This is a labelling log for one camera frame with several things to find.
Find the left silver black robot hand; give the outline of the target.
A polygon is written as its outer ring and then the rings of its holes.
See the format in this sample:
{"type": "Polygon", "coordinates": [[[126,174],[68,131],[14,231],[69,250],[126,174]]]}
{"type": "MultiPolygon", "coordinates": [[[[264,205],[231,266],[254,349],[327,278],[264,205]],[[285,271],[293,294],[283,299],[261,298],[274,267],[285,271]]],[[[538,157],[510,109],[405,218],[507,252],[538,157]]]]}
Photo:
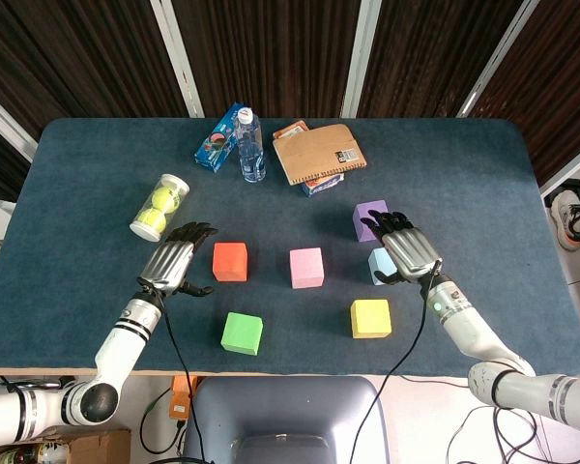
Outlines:
{"type": "Polygon", "coordinates": [[[149,293],[164,297],[184,293],[206,297],[213,288],[197,287],[187,280],[187,271],[194,253],[204,241],[218,231],[208,222],[189,222],[171,231],[158,246],[138,277],[138,283],[149,293]]]}

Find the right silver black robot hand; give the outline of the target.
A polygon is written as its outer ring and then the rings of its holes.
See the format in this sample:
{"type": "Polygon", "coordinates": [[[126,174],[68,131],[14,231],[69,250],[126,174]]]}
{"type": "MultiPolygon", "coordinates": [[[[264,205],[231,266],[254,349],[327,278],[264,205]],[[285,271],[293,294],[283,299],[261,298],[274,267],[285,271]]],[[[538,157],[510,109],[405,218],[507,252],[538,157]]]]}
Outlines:
{"type": "Polygon", "coordinates": [[[362,217],[361,222],[380,241],[396,268],[389,275],[381,270],[373,272],[383,284],[421,283],[441,272],[442,257],[403,213],[369,210],[368,217],[362,217]]]}

